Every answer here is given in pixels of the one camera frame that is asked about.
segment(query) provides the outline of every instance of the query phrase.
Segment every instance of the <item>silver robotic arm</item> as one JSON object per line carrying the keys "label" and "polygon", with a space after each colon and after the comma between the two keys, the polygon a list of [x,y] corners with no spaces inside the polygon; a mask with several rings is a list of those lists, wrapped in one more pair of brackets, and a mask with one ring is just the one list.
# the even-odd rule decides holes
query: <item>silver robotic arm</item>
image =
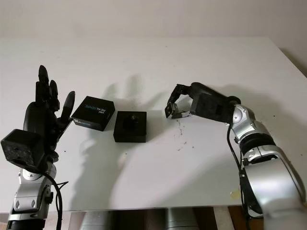
{"label": "silver robotic arm", "polygon": [[231,129],[244,155],[240,184],[249,208],[263,213],[266,230],[306,229],[305,187],[268,130],[240,104],[235,105]]}
{"label": "silver robotic arm", "polygon": [[38,72],[35,102],[29,104],[24,118],[23,130],[15,129],[1,140],[5,158],[20,167],[19,188],[9,215],[9,230],[42,230],[53,200],[51,185],[59,199],[57,230],[61,228],[62,197],[54,181],[59,155],[55,152],[57,142],[72,121],[75,92],[71,91],[65,101],[61,117],[58,89],[55,81],[49,83],[44,66]]}
{"label": "silver robotic arm", "polygon": [[[179,111],[175,102],[180,94],[193,99],[190,111]],[[307,229],[306,191],[301,178],[266,127],[238,98],[226,97],[198,82],[177,85],[165,115],[172,119],[197,115],[228,123],[227,134],[233,131],[243,155],[239,162],[229,142],[239,169],[243,208],[263,214],[266,230]]]}

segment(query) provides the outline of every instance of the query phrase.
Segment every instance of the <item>floor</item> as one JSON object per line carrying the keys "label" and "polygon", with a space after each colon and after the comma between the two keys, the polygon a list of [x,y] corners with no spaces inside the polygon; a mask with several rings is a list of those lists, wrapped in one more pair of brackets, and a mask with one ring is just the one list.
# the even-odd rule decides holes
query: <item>floor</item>
{"label": "floor", "polygon": [[[246,230],[241,207],[193,208],[199,230]],[[6,222],[8,214],[0,214]],[[49,212],[44,230],[54,230],[57,213]],[[262,220],[250,220],[251,230],[263,230]],[[64,212],[62,230],[165,230],[165,209],[112,212]]]}

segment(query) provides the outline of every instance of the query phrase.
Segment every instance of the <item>cable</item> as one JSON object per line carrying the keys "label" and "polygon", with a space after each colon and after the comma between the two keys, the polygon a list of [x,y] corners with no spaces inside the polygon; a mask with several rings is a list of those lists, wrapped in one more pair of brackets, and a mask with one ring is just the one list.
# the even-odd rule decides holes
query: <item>cable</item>
{"label": "cable", "polygon": [[[232,153],[232,155],[234,156],[234,159],[236,161],[236,165],[239,169],[239,175],[241,175],[241,169],[242,169],[242,152],[240,152],[240,162],[238,160],[238,158],[236,157],[236,153],[234,151],[234,149],[232,148],[232,145],[230,143],[230,139],[229,139],[229,136],[230,136],[230,130],[231,130],[231,126],[232,126],[232,123],[229,124],[229,127],[228,127],[228,130],[227,130],[227,143],[228,143],[228,146],[230,148],[230,151]],[[246,204],[244,203],[244,199],[243,199],[243,191],[242,191],[242,187],[240,185],[240,190],[241,190],[241,202],[242,202],[242,209],[243,209],[243,215],[244,215],[244,220],[245,220],[245,226],[246,226],[246,229],[247,230],[250,230],[250,227],[249,227],[249,223],[248,223],[248,219],[249,219],[249,214],[248,214],[248,211],[246,209]]]}
{"label": "cable", "polygon": [[[61,188],[62,188],[64,185],[66,185],[67,183],[68,183],[68,181],[65,181],[65,182],[62,182],[62,183],[57,184],[57,185],[60,185],[59,190],[61,190]],[[58,193],[57,193],[57,195],[56,195],[56,207],[57,207],[57,211],[59,211],[59,206],[58,206]]]}
{"label": "cable", "polygon": [[236,153],[235,153],[234,149],[232,148],[232,145],[231,145],[230,139],[229,139],[231,126],[232,126],[232,123],[229,124],[228,131],[227,131],[227,143],[228,143],[228,145],[229,145],[229,148],[230,148],[230,151],[231,151],[232,155],[234,156],[234,159],[235,159],[235,161],[236,161],[236,165],[238,166],[238,169],[239,169],[239,172],[240,172],[240,171],[241,171],[240,163],[239,163],[238,158],[236,157]]}
{"label": "cable", "polygon": [[57,191],[57,195],[59,196],[59,209],[58,209],[58,221],[57,221],[57,230],[60,230],[62,227],[62,214],[63,214],[63,203],[62,203],[62,195],[61,191],[59,190],[59,187],[55,180],[46,172],[42,173],[43,176],[45,176],[47,179],[49,179],[54,186],[54,188]]}

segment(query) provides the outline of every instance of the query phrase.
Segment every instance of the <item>white table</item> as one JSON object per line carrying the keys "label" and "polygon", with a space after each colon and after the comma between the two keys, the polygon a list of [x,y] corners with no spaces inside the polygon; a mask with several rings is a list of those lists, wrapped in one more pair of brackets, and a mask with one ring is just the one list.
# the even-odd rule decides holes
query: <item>white table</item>
{"label": "white table", "polygon": [[[23,127],[40,64],[58,84],[61,105],[75,90],[75,109],[90,95],[116,110],[147,111],[147,143],[115,143],[116,113],[104,132],[71,124],[55,163],[56,180],[69,181],[64,210],[240,204],[230,196],[238,173],[227,126],[164,116],[175,85],[194,81],[252,108],[307,185],[307,80],[267,38],[2,39],[0,57],[1,138]],[[17,173],[1,150],[0,212],[11,209]]]}

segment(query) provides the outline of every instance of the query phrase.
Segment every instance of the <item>black box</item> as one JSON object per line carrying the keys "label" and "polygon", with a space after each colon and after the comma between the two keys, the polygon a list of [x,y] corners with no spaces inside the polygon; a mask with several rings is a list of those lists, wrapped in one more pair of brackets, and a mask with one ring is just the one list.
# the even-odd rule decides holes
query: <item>black box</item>
{"label": "black box", "polygon": [[87,96],[71,117],[78,126],[103,131],[114,111],[113,102]]}
{"label": "black box", "polygon": [[146,142],[146,112],[118,111],[115,142]]}

